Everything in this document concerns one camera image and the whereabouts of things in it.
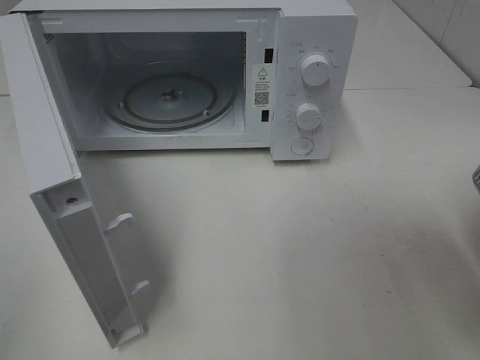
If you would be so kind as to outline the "round door release button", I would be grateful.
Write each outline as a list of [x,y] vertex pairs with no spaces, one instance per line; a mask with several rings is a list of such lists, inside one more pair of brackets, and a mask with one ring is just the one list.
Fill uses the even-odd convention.
[[290,149],[294,155],[306,156],[313,151],[314,142],[312,139],[301,137],[292,142]]

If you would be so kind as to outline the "white timer knob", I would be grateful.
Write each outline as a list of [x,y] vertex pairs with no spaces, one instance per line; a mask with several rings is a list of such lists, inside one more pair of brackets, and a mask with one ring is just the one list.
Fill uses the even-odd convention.
[[323,123],[323,112],[314,103],[303,103],[295,109],[295,122],[303,131],[313,131]]

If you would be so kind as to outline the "white microwave door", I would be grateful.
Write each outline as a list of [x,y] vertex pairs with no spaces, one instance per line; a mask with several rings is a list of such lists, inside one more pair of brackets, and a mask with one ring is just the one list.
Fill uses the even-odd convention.
[[56,37],[35,15],[1,18],[1,47],[31,201],[111,347],[147,329],[137,288],[122,273],[112,240],[131,213],[104,223],[66,125],[74,105],[49,51]]

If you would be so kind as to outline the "white warning label sticker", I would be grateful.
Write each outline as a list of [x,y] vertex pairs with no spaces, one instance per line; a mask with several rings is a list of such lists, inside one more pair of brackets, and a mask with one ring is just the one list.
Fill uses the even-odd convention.
[[256,109],[269,109],[275,99],[276,65],[255,64],[251,71],[251,100]]

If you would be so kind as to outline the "glass microwave turntable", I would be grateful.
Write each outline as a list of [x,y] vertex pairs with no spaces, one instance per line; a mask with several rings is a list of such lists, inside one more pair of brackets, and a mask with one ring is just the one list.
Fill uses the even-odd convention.
[[172,132],[213,122],[236,99],[230,81],[173,71],[141,77],[104,92],[110,118],[139,131]]

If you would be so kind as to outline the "white microwave oven body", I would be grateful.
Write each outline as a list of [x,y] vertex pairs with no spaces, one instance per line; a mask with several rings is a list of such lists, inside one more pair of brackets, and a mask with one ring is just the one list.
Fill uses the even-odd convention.
[[[276,161],[323,160],[356,35],[346,1],[21,1],[9,14],[35,15],[54,35],[49,50],[66,82],[73,114],[66,125],[78,152],[267,148]],[[325,53],[327,82],[309,86],[301,60]],[[253,65],[276,65],[274,104],[252,107]],[[188,130],[134,130],[104,110],[104,92],[141,77],[181,71],[230,81],[228,112]],[[300,130],[296,108],[316,104],[315,130]],[[298,138],[313,140],[306,156],[291,152]]]

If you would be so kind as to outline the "upper white power knob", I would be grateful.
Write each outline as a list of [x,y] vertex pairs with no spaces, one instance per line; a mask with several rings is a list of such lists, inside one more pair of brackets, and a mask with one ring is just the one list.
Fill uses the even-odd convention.
[[301,78],[308,86],[321,86],[327,82],[332,61],[324,52],[311,52],[301,60]]

